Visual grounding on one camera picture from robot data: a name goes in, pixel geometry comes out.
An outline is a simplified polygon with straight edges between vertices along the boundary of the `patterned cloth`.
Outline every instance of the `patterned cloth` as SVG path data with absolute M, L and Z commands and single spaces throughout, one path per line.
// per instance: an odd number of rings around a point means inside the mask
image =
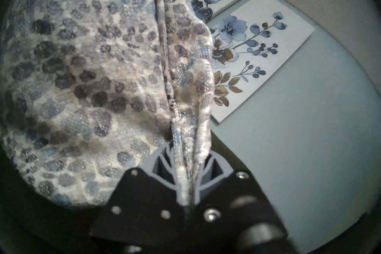
M 188 0 L 12 0 L 0 34 L 0 135 L 21 177 L 104 205 L 173 138 L 182 205 L 210 149 L 212 39 Z

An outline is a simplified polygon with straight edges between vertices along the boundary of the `black metal bracket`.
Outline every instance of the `black metal bracket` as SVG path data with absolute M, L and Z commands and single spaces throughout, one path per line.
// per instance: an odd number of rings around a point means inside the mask
M 245 238 L 252 235 L 248 229 L 253 225 L 276 228 L 275 240 L 287 237 L 281 220 L 249 171 L 233 172 L 186 214 L 188 209 L 176 202 L 173 190 L 142 169 L 129 169 L 90 235 L 107 254 L 243 253 L 261 241 L 258 237 L 249 242 Z

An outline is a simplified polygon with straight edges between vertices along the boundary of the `gray plastic part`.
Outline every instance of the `gray plastic part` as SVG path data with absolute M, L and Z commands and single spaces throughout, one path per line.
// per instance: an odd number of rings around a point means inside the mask
M 233 169 L 229 163 L 218 153 L 209 152 L 204 168 L 200 171 L 195 186 L 194 200 L 198 204 L 205 196 L 207 196 L 215 187 L 219 185 L 221 180 L 228 177 Z M 176 170 L 174 168 L 173 143 L 167 142 L 158 148 L 147 160 L 141 168 L 151 177 L 160 181 L 168 188 L 175 190 L 177 195 L 177 203 L 181 204 L 181 188 L 177 182 Z

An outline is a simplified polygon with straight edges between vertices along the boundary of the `bolt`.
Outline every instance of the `bolt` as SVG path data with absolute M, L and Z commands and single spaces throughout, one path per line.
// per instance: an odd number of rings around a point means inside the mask
M 112 206 L 111 212 L 113 212 L 115 215 L 119 215 L 122 212 L 122 209 L 118 206 Z
M 236 175 L 237 175 L 237 177 L 239 179 L 247 179 L 247 178 L 249 178 L 249 174 L 247 174 L 244 171 L 239 171 L 239 172 L 236 173 Z
M 221 217 L 221 212 L 215 208 L 206 209 L 204 212 L 204 219 L 206 222 L 214 222 Z
M 171 218 L 171 213 L 170 213 L 170 211 L 168 211 L 168 210 L 163 210 L 163 211 L 161 211 L 161 217 L 162 217 L 163 219 L 169 219 L 169 218 Z

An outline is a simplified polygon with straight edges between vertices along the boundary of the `gray surface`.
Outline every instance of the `gray surface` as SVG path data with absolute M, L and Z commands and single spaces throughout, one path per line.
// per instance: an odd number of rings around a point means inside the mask
M 220 125 L 212 121 L 211 129 L 251 170 L 300 252 L 307 253 L 374 205 L 380 188 L 380 122 L 374 85 L 315 24 L 293 56 Z

